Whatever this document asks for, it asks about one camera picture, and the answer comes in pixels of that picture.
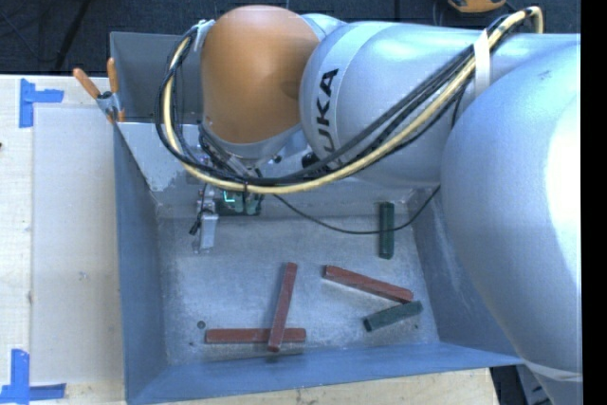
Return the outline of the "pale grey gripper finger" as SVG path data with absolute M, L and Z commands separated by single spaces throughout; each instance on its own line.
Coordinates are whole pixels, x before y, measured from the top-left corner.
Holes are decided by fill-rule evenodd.
M 194 223 L 191 227 L 191 236 L 193 237 L 192 249 L 194 254 L 198 254 L 202 247 L 202 233 L 203 233 L 203 216 L 204 207 L 201 200 L 197 201 L 196 216 Z
M 203 212 L 200 226 L 200 248 L 211 250 L 215 246 L 219 216 L 215 213 Z

